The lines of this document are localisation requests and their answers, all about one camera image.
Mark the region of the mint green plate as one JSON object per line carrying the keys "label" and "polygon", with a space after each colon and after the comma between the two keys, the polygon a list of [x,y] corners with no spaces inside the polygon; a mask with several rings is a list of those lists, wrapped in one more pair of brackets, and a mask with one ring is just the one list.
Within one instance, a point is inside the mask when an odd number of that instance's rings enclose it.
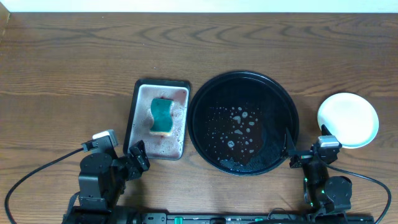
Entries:
{"label": "mint green plate", "polygon": [[379,118],[374,107],[353,93],[329,96],[318,109],[317,121],[319,127],[326,126],[347,149],[368,145],[379,131]]}

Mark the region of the green scrub sponge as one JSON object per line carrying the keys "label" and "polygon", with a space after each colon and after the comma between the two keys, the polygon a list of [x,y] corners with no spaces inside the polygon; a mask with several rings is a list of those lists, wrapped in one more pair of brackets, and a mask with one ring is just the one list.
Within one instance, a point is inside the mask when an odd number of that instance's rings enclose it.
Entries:
{"label": "green scrub sponge", "polygon": [[153,134],[169,136],[172,133],[173,121],[171,115],[172,100],[154,98],[150,105],[150,113],[153,117],[153,125],[150,132]]}

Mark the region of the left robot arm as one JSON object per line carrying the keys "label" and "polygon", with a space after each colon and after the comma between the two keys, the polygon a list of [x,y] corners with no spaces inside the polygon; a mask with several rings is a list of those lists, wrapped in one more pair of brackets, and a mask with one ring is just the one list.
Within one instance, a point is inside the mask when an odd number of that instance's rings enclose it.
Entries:
{"label": "left robot arm", "polygon": [[117,156],[108,136],[83,143],[83,150],[91,154],[80,162],[80,191],[71,197],[63,222],[142,223],[136,209],[118,206],[117,202],[126,189],[126,182],[141,178],[142,173],[149,170],[144,142],[138,141],[121,157]]}

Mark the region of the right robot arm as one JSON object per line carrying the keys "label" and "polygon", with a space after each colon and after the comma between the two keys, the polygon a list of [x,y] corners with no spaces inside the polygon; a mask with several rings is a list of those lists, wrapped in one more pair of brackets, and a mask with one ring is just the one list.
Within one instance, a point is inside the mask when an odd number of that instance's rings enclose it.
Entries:
{"label": "right robot arm", "polygon": [[304,199],[317,215],[343,213],[351,208],[352,181],[344,176],[331,177],[327,166],[337,160],[341,143],[326,126],[307,151],[296,150],[290,131],[286,131],[282,155],[290,159],[292,169],[304,174]]}

